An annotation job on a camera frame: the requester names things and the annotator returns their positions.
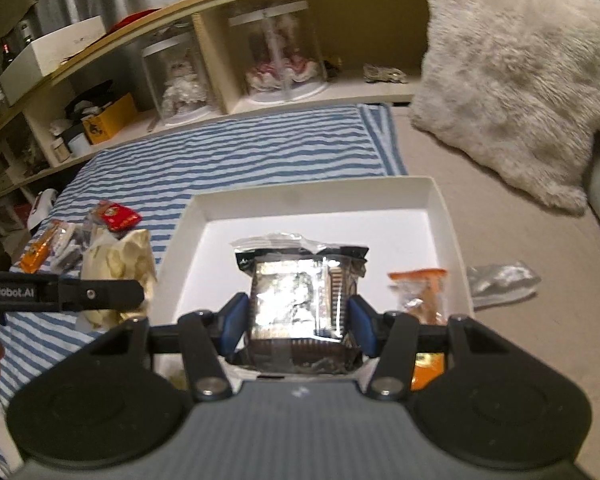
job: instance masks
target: clear display case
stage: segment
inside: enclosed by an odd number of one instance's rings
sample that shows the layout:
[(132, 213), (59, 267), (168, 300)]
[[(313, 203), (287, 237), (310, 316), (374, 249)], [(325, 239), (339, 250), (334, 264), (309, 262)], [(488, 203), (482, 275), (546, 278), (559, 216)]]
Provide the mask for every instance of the clear display case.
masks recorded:
[(323, 90), (326, 73), (305, 1), (229, 19), (236, 56), (255, 102), (299, 100)]
[(171, 25), (152, 35), (142, 66), (164, 123), (185, 123), (216, 106), (193, 27)]

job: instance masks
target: striped bedsheet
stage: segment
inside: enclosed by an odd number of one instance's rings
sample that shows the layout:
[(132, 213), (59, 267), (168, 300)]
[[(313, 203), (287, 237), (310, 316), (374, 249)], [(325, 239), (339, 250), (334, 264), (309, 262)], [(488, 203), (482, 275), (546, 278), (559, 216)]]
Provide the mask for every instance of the striped bedsheet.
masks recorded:
[[(101, 199), (135, 209), (143, 217), (139, 226), (151, 231), (159, 272), (178, 219), (197, 192), (397, 174), (406, 170), (389, 107), (312, 108), (222, 120), (105, 150), (66, 187), (51, 217), (81, 222)], [(77, 332), (74, 323), (72, 314), (8, 315), (0, 327), (5, 408), (23, 384), (96, 335)]]

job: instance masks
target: yellow box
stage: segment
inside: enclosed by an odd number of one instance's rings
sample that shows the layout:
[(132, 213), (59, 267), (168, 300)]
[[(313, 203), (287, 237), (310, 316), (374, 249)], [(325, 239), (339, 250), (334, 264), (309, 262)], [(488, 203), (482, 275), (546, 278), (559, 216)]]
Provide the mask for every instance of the yellow box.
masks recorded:
[(138, 110), (131, 94), (118, 99), (100, 115), (82, 121), (84, 131), (92, 144), (112, 139), (116, 133), (132, 122)]

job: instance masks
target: gray furry pillow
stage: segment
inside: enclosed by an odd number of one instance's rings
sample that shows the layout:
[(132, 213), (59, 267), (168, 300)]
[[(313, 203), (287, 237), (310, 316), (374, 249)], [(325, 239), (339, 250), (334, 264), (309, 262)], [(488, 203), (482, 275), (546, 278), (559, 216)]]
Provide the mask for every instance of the gray furry pillow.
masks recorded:
[(600, 128), (600, 1), (428, 1), (414, 126), (581, 214)]

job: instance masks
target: white cardboard box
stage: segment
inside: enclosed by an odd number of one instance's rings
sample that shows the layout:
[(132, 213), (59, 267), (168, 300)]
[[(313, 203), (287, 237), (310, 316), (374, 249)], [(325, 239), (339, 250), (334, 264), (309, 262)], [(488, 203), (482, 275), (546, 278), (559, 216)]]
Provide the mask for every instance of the white cardboard box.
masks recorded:
[(251, 279), (230, 243), (272, 232), (369, 247), (359, 293), (379, 312), (395, 310), (388, 272), (448, 270), (446, 312), (473, 315), (456, 234), (432, 178), (394, 176), (259, 186), (198, 194), (180, 218), (160, 266), (149, 313), (169, 324), (193, 310), (218, 311)]
[(0, 76), (10, 105), (51, 74), (68, 57), (75, 56), (106, 34), (102, 18), (74, 23), (29, 43)]

